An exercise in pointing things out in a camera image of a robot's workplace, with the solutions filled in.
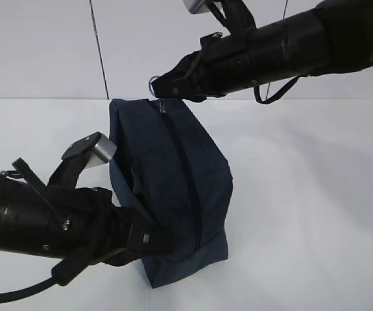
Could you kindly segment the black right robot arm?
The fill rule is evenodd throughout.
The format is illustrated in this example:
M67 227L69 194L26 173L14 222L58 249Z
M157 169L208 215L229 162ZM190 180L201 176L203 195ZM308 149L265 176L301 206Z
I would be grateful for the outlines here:
M281 99L299 79L373 67L373 1L322 1L258 27L242 1L205 1L229 34L200 39L150 86L157 98L203 102L252 89L256 101Z

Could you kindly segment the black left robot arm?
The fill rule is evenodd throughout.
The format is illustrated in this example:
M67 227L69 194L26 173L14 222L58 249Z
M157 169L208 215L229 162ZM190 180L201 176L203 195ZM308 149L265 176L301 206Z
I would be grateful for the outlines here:
M60 259L51 275L61 286L90 265L124 266L173 250L170 233L133 207L116 207L108 189L52 193L61 220L30 185L0 176L0 251Z

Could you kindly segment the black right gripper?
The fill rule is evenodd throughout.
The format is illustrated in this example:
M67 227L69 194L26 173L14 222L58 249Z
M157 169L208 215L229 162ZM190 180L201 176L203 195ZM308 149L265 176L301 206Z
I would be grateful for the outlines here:
M220 32L202 37L200 51L186 55L172 70L152 81L154 95L200 103L256 87L258 79L250 72L256 34L248 30L226 37ZM181 78L192 71L191 87Z

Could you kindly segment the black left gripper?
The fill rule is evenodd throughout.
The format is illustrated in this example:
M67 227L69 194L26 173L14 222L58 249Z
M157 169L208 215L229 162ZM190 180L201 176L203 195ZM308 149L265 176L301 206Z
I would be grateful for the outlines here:
M89 266L126 249L141 258L173 252L175 240L172 234L156 227L133 207L116 207L112 203L112 191L97 188L84 189L82 193L93 213L71 225L70 232L76 234L78 241L51 269L55 284L66 286Z

